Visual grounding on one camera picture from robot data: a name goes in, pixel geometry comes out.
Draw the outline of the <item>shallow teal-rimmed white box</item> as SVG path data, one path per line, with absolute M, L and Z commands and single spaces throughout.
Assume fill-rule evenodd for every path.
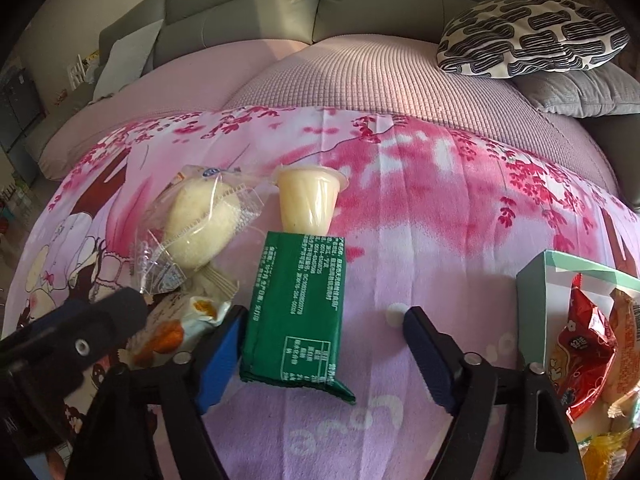
M 589 479 L 611 479 L 639 427 L 639 280 L 545 250 L 518 272 L 518 350 L 542 364 Z

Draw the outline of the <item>pink cartoon print blanket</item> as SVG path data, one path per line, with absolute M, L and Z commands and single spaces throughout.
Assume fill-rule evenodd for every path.
M 397 114 L 138 119 L 30 230 L 6 479 L 580 479 L 639 342 L 639 216 Z M 585 424 L 587 437 L 575 427 Z

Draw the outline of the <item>pink sofa cover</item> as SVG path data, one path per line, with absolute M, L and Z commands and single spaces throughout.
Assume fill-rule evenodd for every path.
M 429 42 L 347 35 L 307 46 L 247 40 L 176 58 L 93 102 L 83 86 L 26 141 L 49 180 L 62 180 L 94 144 L 136 119 L 191 110 L 321 106 L 397 113 L 463 129 L 555 162 L 616 194 L 614 171 L 574 118 L 536 110 L 514 84 L 446 74 Z

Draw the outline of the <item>small red candy packet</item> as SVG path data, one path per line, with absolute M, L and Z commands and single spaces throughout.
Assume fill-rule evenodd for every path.
M 567 320 L 548 361 L 548 375 L 570 422 L 598 400 L 616 355 L 608 318 L 582 291 L 582 274 L 570 286 Z

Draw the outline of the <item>black white patterned pillow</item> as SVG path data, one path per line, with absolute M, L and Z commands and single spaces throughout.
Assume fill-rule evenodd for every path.
M 436 62 L 445 73 L 492 79 L 593 70 L 629 40 L 614 14 L 573 0 L 487 0 L 446 25 Z

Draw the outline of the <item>orange cream bread packet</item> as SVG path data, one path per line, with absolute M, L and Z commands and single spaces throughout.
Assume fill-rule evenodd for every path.
M 639 388 L 639 304 L 618 288 L 612 291 L 611 297 L 614 304 L 610 325 L 617 347 L 602 399 L 608 406 L 608 417 L 617 418 L 628 411 L 630 400 Z

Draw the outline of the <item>dark green snack packet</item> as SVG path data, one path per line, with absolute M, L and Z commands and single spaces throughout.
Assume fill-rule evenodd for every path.
M 354 404 L 336 377 L 346 278 L 343 237 L 268 232 L 242 349 L 240 378 L 309 388 Z

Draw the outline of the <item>clear round bun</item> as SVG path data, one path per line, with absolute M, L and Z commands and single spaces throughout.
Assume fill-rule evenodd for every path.
M 240 170 L 182 167 L 137 225 L 134 288 L 173 292 L 211 263 L 262 213 L 261 184 Z

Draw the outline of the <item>grey sofa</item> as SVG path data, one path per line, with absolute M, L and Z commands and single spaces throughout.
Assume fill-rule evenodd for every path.
M 101 67 L 113 44 L 163 20 L 142 75 L 176 58 L 247 40 L 293 40 L 307 46 L 338 36 L 380 35 L 419 40 L 437 50 L 446 25 L 485 0 L 141 0 L 99 27 Z M 639 116 L 576 119 L 610 163 L 618 194 L 639 205 Z

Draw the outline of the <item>light grey small pillow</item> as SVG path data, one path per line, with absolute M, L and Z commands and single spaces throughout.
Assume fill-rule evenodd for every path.
M 159 20 L 145 25 L 113 44 L 94 86 L 93 102 L 114 96 L 141 77 L 163 24 Z

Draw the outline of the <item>yellow orange snack packet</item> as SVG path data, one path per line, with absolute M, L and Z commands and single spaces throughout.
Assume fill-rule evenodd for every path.
M 612 480 L 623 468 L 631 430 L 592 438 L 580 451 L 587 480 Z

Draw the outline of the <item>grey cushion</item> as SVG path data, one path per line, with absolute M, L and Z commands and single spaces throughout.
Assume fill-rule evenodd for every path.
M 578 119 L 639 113 L 639 83 L 614 63 L 593 70 L 537 72 L 512 82 L 544 113 Z

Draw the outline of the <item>yellow jelly cup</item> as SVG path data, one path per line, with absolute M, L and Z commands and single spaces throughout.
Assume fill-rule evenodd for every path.
M 273 174 L 279 189 L 284 232 L 329 234 L 338 194 L 349 185 L 341 171 L 317 165 L 280 166 Z

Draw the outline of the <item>white orange snack packet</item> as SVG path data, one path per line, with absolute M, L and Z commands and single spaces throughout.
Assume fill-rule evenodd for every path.
M 240 282 L 212 264 L 165 296 L 146 319 L 143 330 L 117 351 L 133 370 L 161 366 L 176 353 L 191 352 L 217 328 L 232 306 Z

